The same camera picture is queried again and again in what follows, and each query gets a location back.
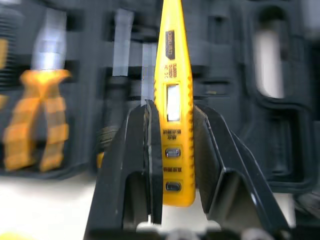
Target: yellow pliers handle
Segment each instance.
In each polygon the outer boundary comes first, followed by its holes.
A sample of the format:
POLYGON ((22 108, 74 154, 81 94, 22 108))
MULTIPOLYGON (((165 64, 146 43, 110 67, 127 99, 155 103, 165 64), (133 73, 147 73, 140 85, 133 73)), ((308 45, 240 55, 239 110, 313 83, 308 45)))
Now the yellow pliers handle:
MULTIPOLYGON (((7 62, 8 41, 0 38, 0 70, 4 69, 7 62)), ((0 109, 6 104, 7 96, 0 94, 0 109)))
POLYGON ((0 240, 32 240, 32 238, 23 237, 16 233, 6 232, 0 235, 0 240))
POLYGON ((40 163, 42 172, 58 168, 63 160, 63 146, 68 139, 66 104, 59 93, 59 83, 70 77, 67 70, 27 70, 21 76, 25 85, 22 99, 4 132, 4 165, 8 171, 31 166, 34 144, 32 132, 40 106, 43 104, 48 123, 48 138, 40 163))

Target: white surface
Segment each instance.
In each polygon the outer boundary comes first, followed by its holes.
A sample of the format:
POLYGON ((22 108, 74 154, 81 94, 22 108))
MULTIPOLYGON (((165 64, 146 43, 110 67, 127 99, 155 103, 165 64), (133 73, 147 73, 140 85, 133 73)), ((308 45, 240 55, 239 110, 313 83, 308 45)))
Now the white surface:
MULTIPOLYGON (((86 175, 63 181, 0 177, 0 234, 15 232, 36 240, 83 239, 94 186, 95 181, 86 175)), ((277 195, 277 199, 294 223, 288 195, 277 195)), ((188 228, 203 232, 217 227, 203 214, 199 194, 191 207, 164 206, 162 217, 162 226, 156 226, 159 231, 188 228)))

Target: clamp jaw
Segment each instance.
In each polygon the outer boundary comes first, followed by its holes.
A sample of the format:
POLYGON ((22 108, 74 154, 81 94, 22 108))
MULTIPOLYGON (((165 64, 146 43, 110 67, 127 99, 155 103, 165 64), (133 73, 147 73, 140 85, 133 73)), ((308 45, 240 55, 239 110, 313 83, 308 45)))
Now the clamp jaw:
MULTIPOLYGON (((291 230, 254 156, 224 118, 195 105, 193 126, 196 184, 207 219, 235 233, 258 228, 276 239, 290 239, 291 230)), ((128 233, 147 222, 148 215, 152 223, 161 223, 161 154, 159 114, 148 100, 128 114, 104 154, 84 239, 162 238, 154 232, 128 233)))

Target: voltage tester pen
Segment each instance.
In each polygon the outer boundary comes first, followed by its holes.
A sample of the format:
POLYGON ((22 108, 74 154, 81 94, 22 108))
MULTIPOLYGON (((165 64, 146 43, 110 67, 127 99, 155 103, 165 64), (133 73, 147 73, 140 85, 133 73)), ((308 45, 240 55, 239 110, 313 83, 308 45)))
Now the voltage tester pen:
POLYGON ((193 79, 181 0, 164 0, 154 74, 159 112, 163 204, 195 200, 193 79))

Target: black tool case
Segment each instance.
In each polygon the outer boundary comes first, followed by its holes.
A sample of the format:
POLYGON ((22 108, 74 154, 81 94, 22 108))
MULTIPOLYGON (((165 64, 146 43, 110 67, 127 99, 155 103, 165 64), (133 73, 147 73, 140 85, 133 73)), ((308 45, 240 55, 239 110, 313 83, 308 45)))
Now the black tool case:
MULTIPOLYGON (((1 137, 22 94, 18 76, 31 65, 45 13, 43 2, 53 2, 67 12, 65 68, 72 78, 60 84, 71 127, 65 159, 61 168, 45 173, 37 166, 6 172, 3 164, 0 173, 43 179, 67 178, 81 171, 96 173, 101 131, 107 127, 103 112, 112 75, 115 12, 118 8, 134 12, 126 97, 129 111, 141 104, 142 80, 153 73, 162 1, 24 0, 12 6, 22 19, 16 25, 17 84, 1 90, 10 96, 0 114, 1 137)), ((252 151, 272 190, 281 193, 304 192, 317 181, 317 92, 311 87, 302 4, 301 0, 182 0, 194 103, 223 115, 252 151), (283 98, 261 94, 256 80, 255 33, 273 21, 279 35, 283 98)), ((39 118, 36 139, 41 154, 46 141, 44 115, 39 118)))
MULTIPOLYGON (((314 125, 315 133, 320 130, 320 17, 317 9, 320 7, 320 2, 317 0, 308 0, 303 6, 304 10, 304 22, 306 39, 309 46, 309 61, 308 66, 311 73, 311 96, 313 102, 313 118, 316 120, 314 125)), ((320 154, 319 144, 320 135, 315 136, 317 154, 320 154)), ((318 176, 317 185, 307 193, 296 194, 294 196, 296 210, 296 227, 303 230, 319 229, 320 219, 319 217, 319 192, 320 192, 320 176, 318 176)))

